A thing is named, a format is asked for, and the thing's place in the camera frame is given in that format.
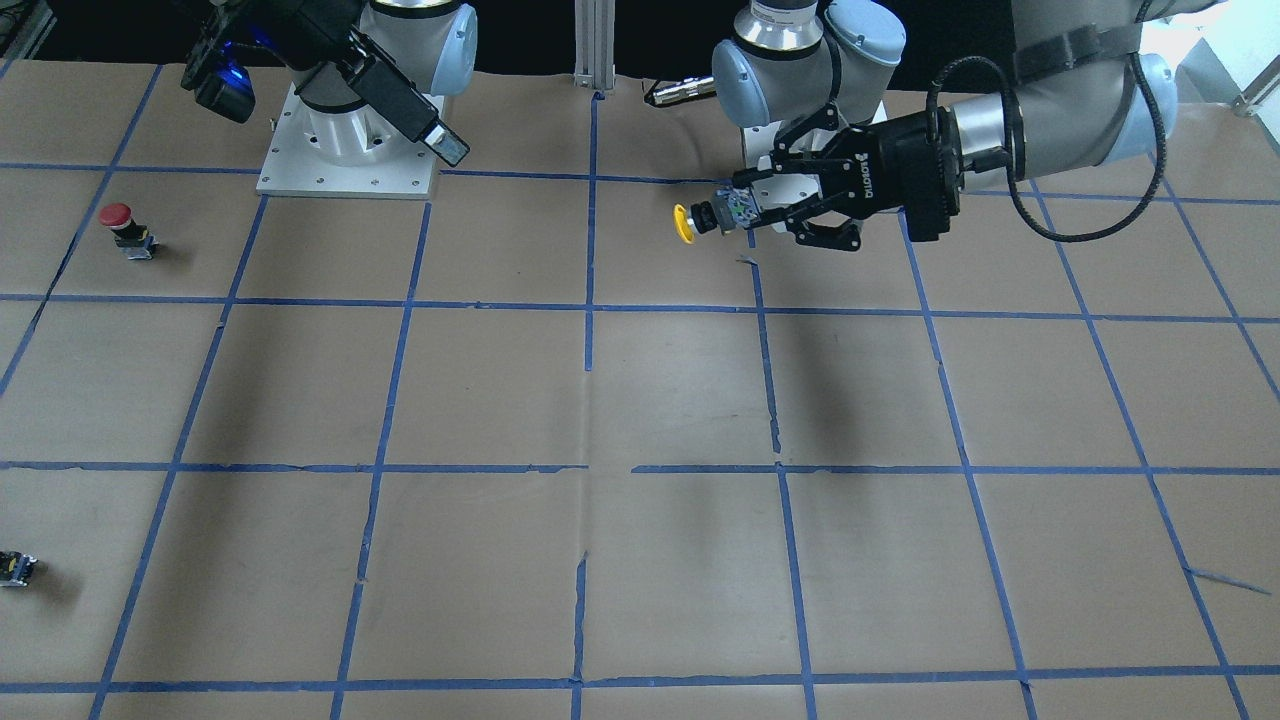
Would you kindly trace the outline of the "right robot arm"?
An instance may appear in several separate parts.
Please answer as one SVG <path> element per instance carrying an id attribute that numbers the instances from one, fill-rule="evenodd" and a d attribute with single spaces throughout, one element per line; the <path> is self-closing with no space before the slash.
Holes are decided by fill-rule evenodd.
<path id="1" fill-rule="evenodd" d="M 236 44 L 253 40 L 294 76 L 303 105 L 326 117 L 365 108 L 448 167 L 468 145 L 447 126 L 435 97 L 472 78 L 479 19 L 465 1 L 215 1 L 180 81 L 196 101 L 244 123 L 256 97 Z"/>

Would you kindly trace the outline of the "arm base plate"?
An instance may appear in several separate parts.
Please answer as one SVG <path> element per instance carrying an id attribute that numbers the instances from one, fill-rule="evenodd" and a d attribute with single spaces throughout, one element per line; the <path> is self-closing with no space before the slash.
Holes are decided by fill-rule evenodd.
<path id="1" fill-rule="evenodd" d="M 869 217 L 881 210 L 896 209 L 879 209 L 876 204 L 870 177 L 870 150 L 859 141 L 858 128 L 861 126 L 850 126 L 836 136 L 832 145 L 815 156 L 790 150 L 790 146 L 809 131 L 836 129 L 840 118 L 842 117 L 838 109 L 829 102 L 808 118 L 783 123 L 781 137 L 776 140 L 776 143 L 769 141 L 765 146 L 771 167 L 764 170 L 751 169 L 754 161 L 748 161 L 746 168 L 733 173 L 731 186 L 753 191 L 751 183 L 758 179 L 777 174 L 813 174 L 819 178 L 820 191 L 753 191 L 753 193 L 763 211 L 801 202 L 814 195 L 819 197 L 850 195 L 865 208 L 865 210 L 856 211 L 856 217 Z"/>
<path id="2" fill-rule="evenodd" d="M 256 183 L 271 197 L 426 200 L 443 161 L 372 108 L 330 114 L 289 88 Z"/>

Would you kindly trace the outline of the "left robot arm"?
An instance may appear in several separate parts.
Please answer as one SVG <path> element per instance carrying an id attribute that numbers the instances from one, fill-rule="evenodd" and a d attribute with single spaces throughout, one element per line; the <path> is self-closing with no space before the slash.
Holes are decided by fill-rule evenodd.
<path id="1" fill-rule="evenodd" d="M 968 181 L 1004 182 L 1018 215 L 1059 243 L 1129 227 L 1152 202 L 1175 126 L 1169 64 L 1139 50 L 1147 22 L 1206 1 L 1015 1 L 1016 50 L 940 69 L 923 110 L 876 120 L 906 44 L 902 22 L 873 1 L 753 1 L 713 53 L 724 114 L 767 149 L 705 201 L 673 210 L 685 242 L 769 227 L 801 246 L 854 252 L 863 222 L 901 211 L 913 242 L 933 242 L 957 215 Z M 1138 205 L 1101 231 L 1061 234 L 1027 210 L 1018 184 L 1155 152 Z"/>

